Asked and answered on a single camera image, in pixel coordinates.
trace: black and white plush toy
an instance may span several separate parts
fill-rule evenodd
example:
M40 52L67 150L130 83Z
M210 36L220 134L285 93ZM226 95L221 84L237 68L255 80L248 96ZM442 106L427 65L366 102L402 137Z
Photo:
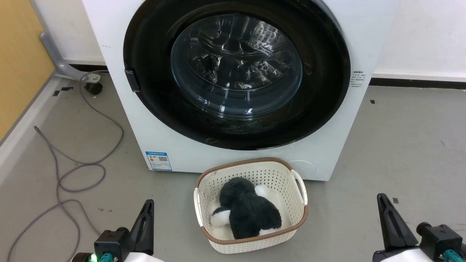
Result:
M211 224L220 228L230 224L235 239L255 237L280 230L277 207L266 199L268 188L244 178L233 178L220 191L220 207L212 213Z

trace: white wall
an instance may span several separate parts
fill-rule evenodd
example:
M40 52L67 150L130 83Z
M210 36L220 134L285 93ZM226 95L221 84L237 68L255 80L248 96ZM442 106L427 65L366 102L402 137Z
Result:
M375 76L466 82L465 14L465 0L402 0Z
M104 64L81 0L31 0L70 63ZM401 0L375 77L466 82L466 0Z

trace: teal connector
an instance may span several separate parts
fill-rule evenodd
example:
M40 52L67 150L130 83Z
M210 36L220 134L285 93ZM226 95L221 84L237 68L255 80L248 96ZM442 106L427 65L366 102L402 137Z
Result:
M103 256L100 258L99 262L113 262L113 256L110 254L103 254Z
M445 262L465 262L455 251L449 249L445 251L443 255L443 261Z

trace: basket handle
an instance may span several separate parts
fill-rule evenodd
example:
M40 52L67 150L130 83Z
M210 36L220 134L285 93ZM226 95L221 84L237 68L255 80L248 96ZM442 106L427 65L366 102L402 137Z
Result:
M306 187L304 186L304 181L302 180L301 176L298 174L298 172L296 172L294 169L291 170L291 173L293 175L293 177L298 180L298 183L299 183L299 187L301 188L301 192L302 192L302 195L300 194L299 197L301 199L301 203L303 203L304 205L307 205L308 204L308 193L306 191Z
M198 218L198 223L200 227L203 227L201 211L200 211L201 201L199 200L199 189L196 187L194 189L194 210L196 210L196 217Z

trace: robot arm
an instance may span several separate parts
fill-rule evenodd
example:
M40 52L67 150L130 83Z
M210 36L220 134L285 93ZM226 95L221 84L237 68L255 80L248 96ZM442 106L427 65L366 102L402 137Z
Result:
M447 225L432 227L422 222L416 232L418 241L387 195L377 195L384 250L376 251L373 262L465 262L466 245L463 238Z
M94 242L95 253L78 253L71 262L163 262L154 254L154 201L146 200L131 231L105 230Z

